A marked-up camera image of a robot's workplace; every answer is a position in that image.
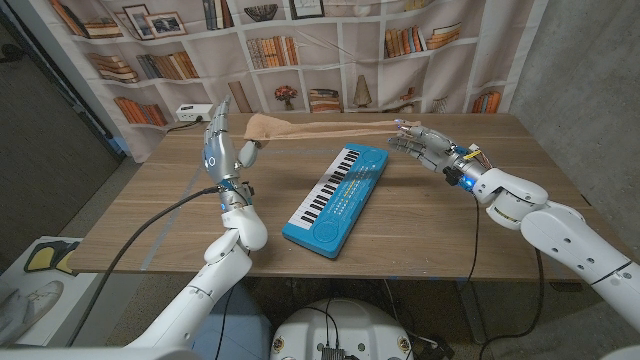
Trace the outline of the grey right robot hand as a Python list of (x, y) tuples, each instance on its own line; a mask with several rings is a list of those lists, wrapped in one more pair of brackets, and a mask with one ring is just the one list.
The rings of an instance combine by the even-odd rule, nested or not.
[(398, 133), (388, 139), (389, 145), (417, 159), (428, 170), (442, 173), (449, 185), (471, 192), (480, 176), (489, 170), (481, 162), (478, 150), (459, 146), (448, 136), (422, 125), (410, 125), (402, 119), (395, 123)]

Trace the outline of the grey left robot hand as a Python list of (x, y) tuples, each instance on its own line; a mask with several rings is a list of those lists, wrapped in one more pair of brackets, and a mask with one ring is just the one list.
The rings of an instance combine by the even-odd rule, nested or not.
[(231, 97), (218, 105), (204, 132), (203, 163), (217, 186), (222, 210), (228, 212), (252, 204), (253, 189), (240, 180), (240, 170), (251, 167), (262, 148), (259, 141), (248, 140), (239, 153), (229, 135), (228, 113)]

